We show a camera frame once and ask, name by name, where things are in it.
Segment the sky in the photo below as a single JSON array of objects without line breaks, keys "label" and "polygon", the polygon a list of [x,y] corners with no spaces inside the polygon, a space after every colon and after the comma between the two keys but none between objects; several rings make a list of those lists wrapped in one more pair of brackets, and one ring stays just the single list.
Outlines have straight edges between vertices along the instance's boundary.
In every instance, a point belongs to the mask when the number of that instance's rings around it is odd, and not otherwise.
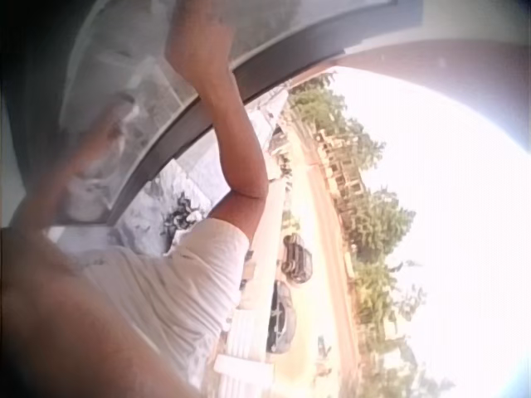
[{"label": "sky", "polygon": [[366,71],[336,71],[333,90],[345,97],[349,116],[387,143],[364,182],[395,191],[417,213],[388,257],[390,265],[423,265],[402,276],[428,294],[407,329],[417,358],[456,384],[449,398],[503,394],[531,352],[529,155],[441,94]]}]

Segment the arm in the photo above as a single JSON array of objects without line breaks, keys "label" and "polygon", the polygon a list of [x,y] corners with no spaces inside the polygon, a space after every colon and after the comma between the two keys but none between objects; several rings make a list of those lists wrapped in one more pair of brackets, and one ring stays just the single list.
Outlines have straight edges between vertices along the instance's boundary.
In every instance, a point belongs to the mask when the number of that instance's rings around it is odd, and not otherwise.
[{"label": "arm", "polygon": [[96,160],[115,140],[120,131],[121,114],[130,111],[131,99],[116,99],[94,123],[81,146],[73,154],[58,162],[31,188],[11,221],[11,226],[25,231],[41,231],[57,217],[61,200],[70,180]]},{"label": "arm", "polygon": [[212,0],[183,5],[175,12],[166,56],[196,89],[212,118],[223,175],[231,188],[210,217],[233,224],[251,240],[269,182],[260,144],[229,71],[232,31],[214,15]]}]

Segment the man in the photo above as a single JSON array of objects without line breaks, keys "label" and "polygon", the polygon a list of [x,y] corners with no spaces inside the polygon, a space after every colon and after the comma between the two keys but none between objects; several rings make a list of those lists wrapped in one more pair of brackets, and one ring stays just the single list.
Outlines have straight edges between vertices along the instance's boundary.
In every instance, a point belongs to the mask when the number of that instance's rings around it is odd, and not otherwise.
[{"label": "man", "polygon": [[212,0],[184,2],[167,58],[212,117],[231,188],[171,258],[125,248],[92,252],[73,266],[41,237],[71,177],[116,136],[110,108],[78,152],[41,181],[2,233],[7,356],[49,396],[195,396],[207,355],[234,306],[245,254],[268,192],[260,145],[228,68],[232,31]]}]

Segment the sleeve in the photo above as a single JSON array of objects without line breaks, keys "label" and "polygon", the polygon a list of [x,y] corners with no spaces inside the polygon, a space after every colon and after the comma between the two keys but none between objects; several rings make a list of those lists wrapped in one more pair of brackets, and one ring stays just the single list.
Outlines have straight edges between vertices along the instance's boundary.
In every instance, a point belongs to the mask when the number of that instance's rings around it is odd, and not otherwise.
[{"label": "sleeve", "polygon": [[204,282],[201,285],[207,292],[203,294],[215,301],[229,299],[234,305],[248,249],[243,231],[226,221],[207,218],[181,239],[173,256],[176,264],[185,265],[188,276]]}]

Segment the white t-shirt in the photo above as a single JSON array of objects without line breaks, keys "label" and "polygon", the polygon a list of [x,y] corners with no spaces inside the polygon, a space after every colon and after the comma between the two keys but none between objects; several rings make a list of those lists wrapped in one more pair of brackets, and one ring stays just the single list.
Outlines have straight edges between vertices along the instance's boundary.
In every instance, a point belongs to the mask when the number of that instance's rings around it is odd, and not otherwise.
[{"label": "white t-shirt", "polygon": [[115,247],[86,252],[78,265],[151,347],[199,387],[222,326],[238,304],[248,249],[238,228],[206,219],[168,258]]}]

